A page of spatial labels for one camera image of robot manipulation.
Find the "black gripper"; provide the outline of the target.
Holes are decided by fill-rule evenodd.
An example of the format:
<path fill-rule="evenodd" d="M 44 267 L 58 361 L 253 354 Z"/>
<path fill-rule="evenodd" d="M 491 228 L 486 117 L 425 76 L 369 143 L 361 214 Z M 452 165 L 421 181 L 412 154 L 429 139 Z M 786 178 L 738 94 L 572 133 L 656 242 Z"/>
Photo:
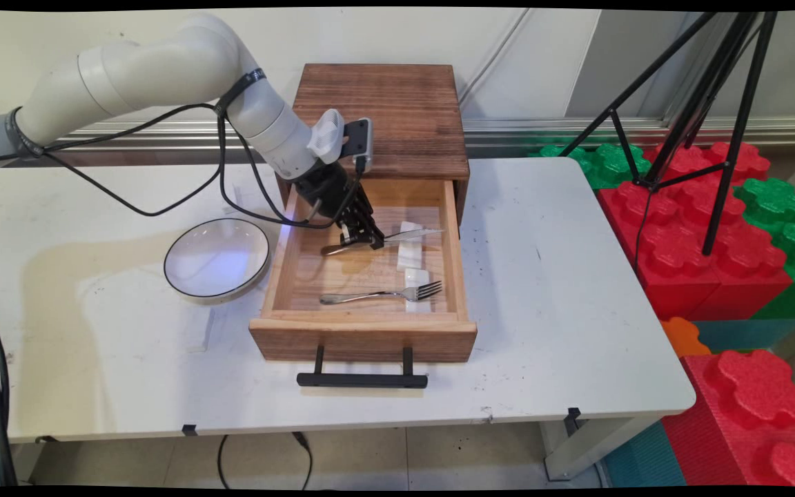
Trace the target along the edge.
<path fill-rule="evenodd" d="M 293 185 L 317 213 L 340 223 L 341 245 L 367 244 L 384 248 L 384 234 L 373 220 L 373 210 L 359 177 L 351 179 L 341 164 L 316 164 Z"/>

